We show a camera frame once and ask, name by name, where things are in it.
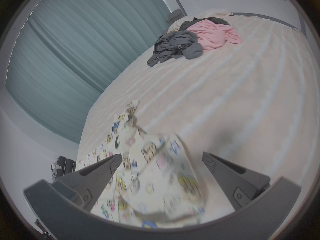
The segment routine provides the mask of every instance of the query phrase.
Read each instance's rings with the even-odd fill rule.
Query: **curtain fold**
[[[41,0],[10,58],[6,88],[43,126],[79,143],[110,83],[168,28],[163,0]]]

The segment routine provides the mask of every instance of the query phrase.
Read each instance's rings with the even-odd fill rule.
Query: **cartoon print garment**
[[[104,142],[77,163],[79,170],[122,155],[91,213],[142,228],[196,224],[204,212],[203,199],[182,144],[174,134],[150,135],[134,126],[138,104],[132,101],[115,115]]]

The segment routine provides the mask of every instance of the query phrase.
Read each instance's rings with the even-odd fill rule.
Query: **gray garment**
[[[198,43],[197,34],[182,30],[164,34],[154,44],[153,55],[146,62],[153,67],[158,62],[164,62],[169,58],[185,56],[186,59],[200,57],[203,54],[201,44]]]

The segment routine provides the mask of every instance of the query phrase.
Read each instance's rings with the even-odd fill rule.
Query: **black garment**
[[[200,57],[203,54],[201,44],[198,43],[197,34],[190,31],[173,31],[164,34],[155,42],[153,55],[146,62],[153,67],[158,62],[170,58],[185,56],[186,59]]]
[[[214,17],[202,18],[202,19],[193,18],[193,21],[185,21],[185,22],[183,22],[181,27],[179,28],[179,30],[186,30],[188,27],[190,27],[193,24],[195,24],[197,22],[200,22],[202,20],[210,20],[210,21],[212,21],[213,23],[216,23],[216,24],[229,25],[229,23],[227,21],[225,21],[224,19],[221,19],[221,18],[214,18]]]

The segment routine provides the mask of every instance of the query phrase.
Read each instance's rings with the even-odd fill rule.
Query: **bed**
[[[209,152],[302,185],[301,203],[320,163],[320,71],[301,31],[241,15],[224,17],[242,44],[226,43],[199,58],[169,59],[150,68],[150,47],[102,93],[89,111],[78,157],[105,140],[114,115],[138,100],[134,123],[175,133],[205,197],[205,221],[234,211],[201,161]]]

